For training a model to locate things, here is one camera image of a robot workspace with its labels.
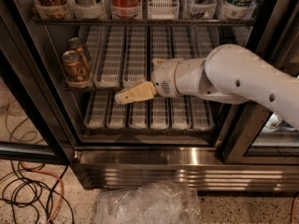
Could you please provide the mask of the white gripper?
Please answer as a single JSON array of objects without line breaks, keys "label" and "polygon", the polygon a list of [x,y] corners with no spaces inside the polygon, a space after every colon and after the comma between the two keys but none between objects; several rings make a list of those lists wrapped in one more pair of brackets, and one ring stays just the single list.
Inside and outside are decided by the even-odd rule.
[{"label": "white gripper", "polygon": [[151,81],[137,82],[114,95],[118,104],[126,105],[153,99],[157,92],[163,97],[180,97],[176,85],[176,70],[182,58],[152,60]]}]

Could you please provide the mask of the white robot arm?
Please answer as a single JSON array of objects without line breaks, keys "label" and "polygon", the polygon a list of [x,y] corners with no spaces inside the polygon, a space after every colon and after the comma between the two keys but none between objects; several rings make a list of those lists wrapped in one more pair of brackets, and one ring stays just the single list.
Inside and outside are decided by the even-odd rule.
[{"label": "white robot arm", "polygon": [[252,100],[299,128],[299,79],[276,69],[248,49],[216,47],[205,58],[154,59],[151,80],[142,79],[115,94],[126,105],[190,95],[224,104]]}]

